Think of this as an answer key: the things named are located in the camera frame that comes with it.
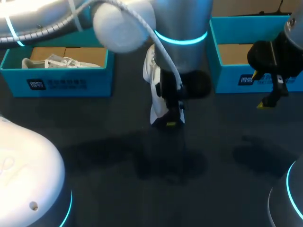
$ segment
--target blue shoe box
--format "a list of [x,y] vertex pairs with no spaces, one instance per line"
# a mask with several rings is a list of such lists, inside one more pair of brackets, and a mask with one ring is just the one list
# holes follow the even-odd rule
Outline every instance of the blue shoe box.
[[[283,31],[288,16],[213,17],[207,38],[207,57],[216,93],[271,92],[269,74],[252,81],[254,69],[248,64],[223,64],[218,45],[253,44],[273,40]],[[303,73],[287,82],[290,92],[303,91]]]
[[76,32],[35,46],[6,51],[1,74],[14,97],[109,97],[114,74],[114,53],[107,50],[103,68],[21,69],[34,47],[103,47],[93,29]]

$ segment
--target dark gray table surface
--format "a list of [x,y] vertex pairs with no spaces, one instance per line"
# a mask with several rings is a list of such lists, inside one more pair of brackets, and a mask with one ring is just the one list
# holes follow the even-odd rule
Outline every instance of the dark gray table surface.
[[[78,227],[268,227],[268,194],[288,165],[275,156],[287,160],[302,152],[303,95],[291,94],[266,111],[256,109],[264,94],[188,102],[187,180],[180,185],[163,177],[174,173],[169,148],[154,151],[157,170],[142,178],[138,154],[157,134],[149,126],[150,86],[142,78],[147,48],[116,56],[111,98],[14,99],[1,78],[0,110],[59,149]],[[274,171],[261,173],[268,166]]]

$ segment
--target robotic arm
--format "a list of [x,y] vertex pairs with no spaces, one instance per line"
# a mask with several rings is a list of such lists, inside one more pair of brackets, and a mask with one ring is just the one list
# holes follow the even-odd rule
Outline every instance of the robotic arm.
[[149,80],[151,124],[160,120],[161,126],[182,125],[183,100],[210,92],[210,79],[199,69],[213,0],[33,1],[1,0],[0,48],[31,45],[93,27],[107,49],[130,52],[150,36],[156,44],[154,68],[160,69]]
[[273,108],[279,99],[288,96],[286,82],[303,70],[303,3],[286,22],[284,31],[273,41],[258,41],[248,53],[248,62],[255,70],[253,80],[271,74],[273,91],[262,99],[259,108]]

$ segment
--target logo on box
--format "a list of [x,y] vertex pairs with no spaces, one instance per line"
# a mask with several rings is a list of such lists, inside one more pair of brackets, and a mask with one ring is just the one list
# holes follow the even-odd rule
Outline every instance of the logo on box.
[[46,90],[46,87],[41,79],[28,79],[27,83],[31,90]]
[[240,76],[240,80],[238,82],[239,86],[247,86],[253,85],[254,81],[252,80],[252,74],[244,74]]

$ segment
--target metal cylinder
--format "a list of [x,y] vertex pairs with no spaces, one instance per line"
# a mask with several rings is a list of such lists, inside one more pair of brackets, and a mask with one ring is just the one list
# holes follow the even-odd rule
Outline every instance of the metal cylinder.
[[288,19],[284,32],[293,45],[303,50],[303,3]]
[[[154,0],[156,33],[180,73],[198,70],[209,28],[213,0]],[[156,63],[171,71],[156,48]]]

